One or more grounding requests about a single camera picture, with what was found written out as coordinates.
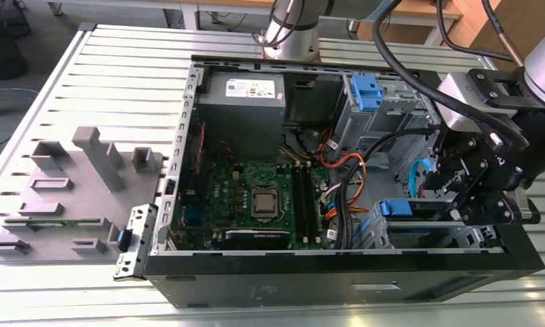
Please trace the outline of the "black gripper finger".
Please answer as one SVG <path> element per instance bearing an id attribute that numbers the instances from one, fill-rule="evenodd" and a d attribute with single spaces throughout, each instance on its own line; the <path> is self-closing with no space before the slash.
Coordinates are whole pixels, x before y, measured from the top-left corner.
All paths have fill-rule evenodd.
<path id="1" fill-rule="evenodd" d="M 474 134 L 439 134 L 432 152 L 436 164 L 429 173 L 429 190 L 455 192 L 452 204 L 463 204 L 490 169 L 482 139 Z"/>
<path id="2" fill-rule="evenodd" d="M 534 225 L 535 204 L 524 190 L 478 191 L 451 202 L 449 217 L 464 225 Z"/>

